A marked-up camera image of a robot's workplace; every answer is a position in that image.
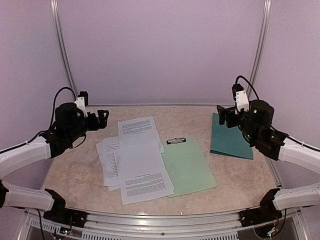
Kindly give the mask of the silver clipboard clip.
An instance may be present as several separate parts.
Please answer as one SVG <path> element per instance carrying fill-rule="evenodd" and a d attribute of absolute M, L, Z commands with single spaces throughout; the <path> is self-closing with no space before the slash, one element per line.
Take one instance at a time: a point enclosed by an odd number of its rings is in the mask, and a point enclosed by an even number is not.
<path fill-rule="evenodd" d="M 172 145 L 172 144 L 180 144 L 180 143 L 185 143 L 187 140 L 185 137 L 177 137 L 177 138 L 171 138 L 171 139 L 168 139 L 166 141 L 166 143 L 168 145 Z"/>

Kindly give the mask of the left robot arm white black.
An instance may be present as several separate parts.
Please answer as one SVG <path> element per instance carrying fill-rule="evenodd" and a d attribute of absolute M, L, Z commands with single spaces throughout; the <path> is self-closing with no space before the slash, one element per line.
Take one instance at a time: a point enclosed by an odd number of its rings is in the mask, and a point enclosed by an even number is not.
<path fill-rule="evenodd" d="M 74 148 L 74 142 L 86 137 L 88 131 L 98 131 L 107 127 L 109 111 L 86 111 L 83 103 L 67 102 L 54 111 L 55 121 L 48 130 L 41 132 L 33 140 L 0 152 L 0 206 L 38 209 L 46 219 L 61 223 L 70 218 L 66 201 L 54 190 L 35 190 L 4 181 L 9 174 L 33 163 L 49 160 Z"/>

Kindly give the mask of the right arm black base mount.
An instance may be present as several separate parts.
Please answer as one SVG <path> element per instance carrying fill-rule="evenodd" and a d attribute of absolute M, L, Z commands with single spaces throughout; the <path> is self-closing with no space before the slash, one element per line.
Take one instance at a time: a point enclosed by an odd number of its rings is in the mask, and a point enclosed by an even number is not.
<path fill-rule="evenodd" d="M 247 208 L 239 212 L 239 219 L 242 227 L 249 227 L 278 220 L 283 217 L 282 212 L 277 210 L 273 200 L 280 188 L 269 190 L 259 203 L 257 208 Z"/>

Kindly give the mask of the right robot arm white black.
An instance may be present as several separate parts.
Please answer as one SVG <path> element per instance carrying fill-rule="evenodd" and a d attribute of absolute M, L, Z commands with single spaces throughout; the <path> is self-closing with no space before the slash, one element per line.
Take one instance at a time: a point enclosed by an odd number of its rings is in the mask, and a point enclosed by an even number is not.
<path fill-rule="evenodd" d="M 320 150 L 296 140 L 272 126 L 274 108 L 263 100 L 249 102 L 247 111 L 238 106 L 224 108 L 217 105 L 220 125 L 238 127 L 250 147 L 265 157 L 291 163 L 314 173 L 320 172 Z M 256 218 L 266 222 L 274 214 L 289 208 L 316 206 L 320 203 L 320 184 L 291 189 L 269 190 L 259 203 Z"/>

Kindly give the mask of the light green clipboard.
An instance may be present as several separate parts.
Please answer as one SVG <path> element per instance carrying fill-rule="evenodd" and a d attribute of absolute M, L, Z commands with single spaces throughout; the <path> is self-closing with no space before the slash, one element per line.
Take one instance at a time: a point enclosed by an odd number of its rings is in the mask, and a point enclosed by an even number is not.
<path fill-rule="evenodd" d="M 173 184 L 170 198 L 193 194 L 217 187 L 211 168 L 195 137 L 182 142 L 162 141 L 165 168 Z"/>

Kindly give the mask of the printed paper sheet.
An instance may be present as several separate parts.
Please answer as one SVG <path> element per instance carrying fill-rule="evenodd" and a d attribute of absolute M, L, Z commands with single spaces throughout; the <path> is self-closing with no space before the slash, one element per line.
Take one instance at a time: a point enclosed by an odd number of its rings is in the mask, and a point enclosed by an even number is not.
<path fill-rule="evenodd" d="M 158 143 L 122 147 L 114 151 L 123 205 L 167 197 L 174 186 Z"/>
<path fill-rule="evenodd" d="M 121 148 L 156 141 L 160 153 L 162 155 L 165 153 L 154 118 L 152 116 L 118 121 L 117 128 L 118 140 Z"/>

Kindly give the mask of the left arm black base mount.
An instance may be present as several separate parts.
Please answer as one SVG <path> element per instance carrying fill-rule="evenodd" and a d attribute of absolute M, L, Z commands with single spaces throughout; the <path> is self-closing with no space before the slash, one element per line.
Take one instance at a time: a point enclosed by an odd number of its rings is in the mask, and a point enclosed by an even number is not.
<path fill-rule="evenodd" d="M 88 213 L 81 210 L 66 208 L 65 199 L 52 189 L 44 189 L 54 202 L 50 210 L 45 211 L 43 217 L 47 220 L 68 225 L 70 227 L 84 228 Z"/>

